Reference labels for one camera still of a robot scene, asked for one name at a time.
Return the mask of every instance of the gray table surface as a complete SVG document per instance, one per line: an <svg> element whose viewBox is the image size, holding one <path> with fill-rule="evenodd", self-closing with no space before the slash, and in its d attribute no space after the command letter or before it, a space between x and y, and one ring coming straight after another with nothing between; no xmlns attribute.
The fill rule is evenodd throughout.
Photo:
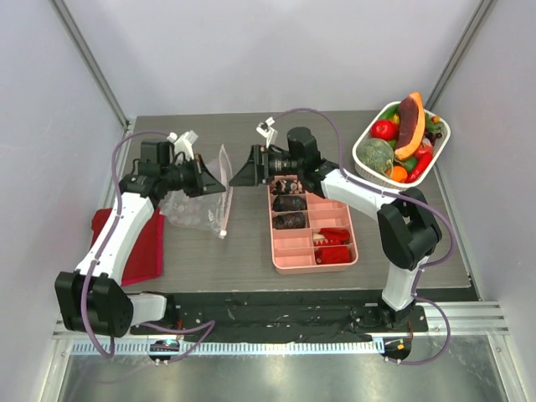
<svg viewBox="0 0 536 402"><path fill-rule="evenodd" d="M344 161L355 172L352 146L359 134L375 117L375 111L336 111L328 115L337 123L344 142ZM234 173L244 165L250 145L260 143L255 128L268 113L143 116L138 117L136 131L158 129L181 134L194 130L199 134L195 151L209 162L218 156L223 143ZM286 133L294 126L307 126L317 138L324 157L337 161L336 137L319 116L295 113L278 121L277 145L286 148ZM129 148L126 165L139 156L141 138ZM446 213L435 176L431 173L420 186L429 204ZM235 188L230 210L228 234L224 240L196 229L172 227L166 222L164 232L164 268L161 277L127 286L127 291L274 291L313 289L381 289L385 285L389 262L384 256L377 224L364 214L352 211L358 246L358 262L338 273L287 275L278 274L271 262L270 221L266 188ZM441 225L444 239L435 256L446 253L449 237ZM459 253L446 263L430 268L421 280L421 287L469 286L466 269Z"/></svg>

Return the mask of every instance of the red tomato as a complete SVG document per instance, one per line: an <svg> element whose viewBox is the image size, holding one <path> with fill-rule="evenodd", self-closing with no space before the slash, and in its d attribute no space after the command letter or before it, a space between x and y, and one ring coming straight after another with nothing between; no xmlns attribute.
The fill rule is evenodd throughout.
<svg viewBox="0 0 536 402"><path fill-rule="evenodd" d="M378 120L370 129L370 135L373 138L380 138L385 141L391 141L396 138L398 134L399 127L394 124L391 120Z"/></svg>
<svg viewBox="0 0 536 402"><path fill-rule="evenodd" d="M433 153L433 150L434 147L430 140L428 138L423 138L413 156L420 159L427 152Z"/></svg>

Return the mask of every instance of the red cloth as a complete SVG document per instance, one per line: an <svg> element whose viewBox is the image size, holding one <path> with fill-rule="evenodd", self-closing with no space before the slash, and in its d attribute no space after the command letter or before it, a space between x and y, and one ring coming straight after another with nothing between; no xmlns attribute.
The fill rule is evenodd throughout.
<svg viewBox="0 0 536 402"><path fill-rule="evenodd" d="M345 264L352 261L348 247L321 247L315 251L317 264Z"/></svg>
<svg viewBox="0 0 536 402"><path fill-rule="evenodd" d="M92 245L99 237L99 233L104 228L110 213L111 208L99 209L95 213L91 221L91 229L93 230ZM160 215L160 209L157 209L143 227L132 248L123 271L122 286L158 278L162 274L163 228L164 217Z"/></svg>

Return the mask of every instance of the cable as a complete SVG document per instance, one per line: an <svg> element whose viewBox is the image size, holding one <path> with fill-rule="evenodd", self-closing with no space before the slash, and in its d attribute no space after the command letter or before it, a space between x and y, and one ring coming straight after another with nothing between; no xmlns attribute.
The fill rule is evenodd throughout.
<svg viewBox="0 0 536 402"><path fill-rule="evenodd" d="M410 330L410 342L413 341L413 327L411 326L411 321L408 321L408 329Z"/></svg>
<svg viewBox="0 0 536 402"><path fill-rule="evenodd" d="M90 281L91 277L93 276L93 272L95 271L95 267L97 264L99 264L99 258L101 257L104 249L108 245L108 242L110 241L111 236L114 234L114 231L116 230L117 225L119 224L119 220L121 219L121 211L123 210L123 200L121 199L121 190L119 189L119 178L117 177L117 154L119 153L119 150L123 146L123 144L127 141L130 141L134 137L144 136L146 134L158 134L159 136L168 137L168 133L165 131L155 131L155 130L147 130L147 131L138 131L135 132L129 136L124 137L122 140L120 140L116 147L114 148L113 152L111 153L111 181L114 186L114 192L117 199L117 214L114 218L113 223L111 224L110 230L106 234L106 237L102 241L102 244L100 245L99 249L95 252L95 258L90 263L90 268L85 274L84 284L82 285L82 297L80 301L80 312L82 316L82 322L84 323L84 329L87 332L88 337L91 340L91 343L93 343L93 346L95 346L95 349L99 354L104 358L112 358L116 352L116 343L114 337L111 337L110 339L110 352L108 353L101 345L99 340L97 339L95 332L93 331L93 328L91 327L90 319L87 312L87 296L90 289ZM157 329L158 331L162 332L168 332L168 333L176 333L176 334L184 334L184 333L192 333L197 332L202 329L205 329L211 322L207 322L203 325L200 325L199 327L190 328L190 329L184 329L184 330L169 330L164 327L153 327ZM209 330L200 338L205 339L210 331L212 331L212 328L214 327L214 322L212 322L212 326L210 326ZM153 324L145 323L142 324L147 327L152 326ZM191 351L187 351L183 354L184 357L188 356Z"/></svg>
<svg viewBox="0 0 536 402"><path fill-rule="evenodd" d="M184 151L179 151L177 155L173 156L173 164L177 163L178 157L180 157L181 155L183 156L182 162L186 162L186 153L184 153Z"/></svg>
<svg viewBox="0 0 536 402"><path fill-rule="evenodd" d="M417 285L419 283L419 279L420 279L422 273L424 272L425 267L439 265L442 262L445 262L446 260L451 258L451 256L454 254L454 251L456 249L456 237L454 235L454 229L452 228L451 223L449 222L448 218L445 217L437 209L431 207L430 205L428 205L426 203L423 203L422 201L419 201L418 199L407 197L407 196L405 196L403 194L399 194L399 193L392 193L390 191L381 191L381 190L378 190L374 186L368 185L366 183L363 183L363 182L357 180L357 178L355 176L353 176L351 173L349 173L343 166L343 137L341 136L341 133L339 132L339 130L338 130L337 126L335 125L335 123L326 114L322 113L321 111L318 111L316 109L312 109L312 108L309 108L309 107L297 107L295 109L290 109L288 111L283 111L282 113L279 113L278 115L275 115L274 116L274 121L277 121L277 120L281 119L283 116L290 115L291 113L295 113L295 112L298 112L298 111L308 111L310 113L313 113L315 115L319 115L319 116L323 117L324 119L326 119L326 121L329 123L329 125L332 127L332 129L335 131L335 135L337 136L337 141L338 141L338 167L339 167L339 170L341 171L341 174L349 182L351 182L353 184L356 184L356 185L358 185L358 186L360 186L362 188L366 188L367 190L370 190L370 191L372 191L374 193L382 194L382 195L385 195L385 196L388 196L388 197L398 198L398 199L400 199L402 201L405 201L406 203L413 203L413 204L415 204L415 205L417 205L417 206L419 206L419 207L421 207L423 209L426 209L427 211L430 211L431 213L433 213L433 215L435 215L441 222L443 222L443 224L445 225L446 229L448 230L449 236L451 237L451 245L449 247L449 250L439 260L435 260L435 261L432 261L432 262L427 262L427 263L421 265L419 267L419 271L415 275L415 280L414 280L413 286L411 288L411 296L413 296L413 298L416 301L418 301L418 302L421 301L421 302L431 304L433 307L435 307L437 309L437 311L441 314L441 316L445 320L445 325L446 325L446 340L445 340L445 344L443 345L443 348L441 348L441 350L435 356L433 356L431 358L428 358L428 359L425 359L425 360L421 360L419 362L405 362L405 361L398 362L397 360L394 360L392 358L389 359L389 361L391 361L393 363L400 363L400 364L409 365L409 366L417 366L417 365L420 365L420 364L426 364L426 363L433 362L434 360L438 359L448 349L449 344L451 342L451 326L449 324L449 321L448 321L448 318L446 317L445 312L443 312L441 307L439 307L436 303L434 303L431 300L425 299L424 297L417 296L416 289L417 289Z"/></svg>
<svg viewBox="0 0 536 402"><path fill-rule="evenodd" d="M142 325L144 327L156 329L157 331L160 331L160 332L174 333L174 334L177 334L177 335L193 333L193 332L200 331L201 329L207 328L207 330L204 332L204 334L201 336L201 338L199 338L199 340L196 343L194 343L186 352L181 353L178 356L175 356L174 358L170 358L167 361L167 363L170 364L170 363L175 363L175 362L178 362L179 360L182 360L182 359L186 358L191 352L193 352L194 349L197 346L199 346L199 344L202 341L204 341L206 339L206 337L212 332L215 324L216 324L216 321L211 320L209 322L206 322L203 325L200 325L199 327L191 328L191 329L184 329L184 330L182 330L182 329L178 329L178 330L167 329L165 327L159 327L158 325L151 324L150 322L146 322L146 323L140 324L140 325ZM166 349L170 349L170 350L178 350L176 347L166 347L164 345L158 345L158 347L159 348L166 348ZM98 383L98 384L115 384L115 383L118 383L118 382L122 381L123 379L127 379L128 377L132 376L133 374L137 373L138 371L143 370L146 367L153 367L153 365L152 364L141 365L141 366L136 367L133 370L129 371L128 373L122 375L118 379L96 379L94 381L96 383Z"/></svg>
<svg viewBox="0 0 536 402"><path fill-rule="evenodd" d="M131 174L134 174L136 172L136 162L140 162L141 159L139 157L137 157L136 159L134 159L132 161L132 170L131 170Z"/></svg>

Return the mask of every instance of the white clip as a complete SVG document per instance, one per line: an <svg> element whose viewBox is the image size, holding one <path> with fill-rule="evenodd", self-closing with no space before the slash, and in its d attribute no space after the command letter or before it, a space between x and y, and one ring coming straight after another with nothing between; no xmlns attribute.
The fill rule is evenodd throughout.
<svg viewBox="0 0 536 402"><path fill-rule="evenodd" d="M198 139L198 135L194 131L186 131L180 137L176 133L170 132L167 139L173 144L175 155L184 152L186 159L193 159L193 143Z"/></svg>
<svg viewBox="0 0 536 402"><path fill-rule="evenodd" d="M257 132L266 139L266 147L269 147L271 143L276 142L277 130L272 127L275 122L273 117L269 117L266 121L257 126Z"/></svg>

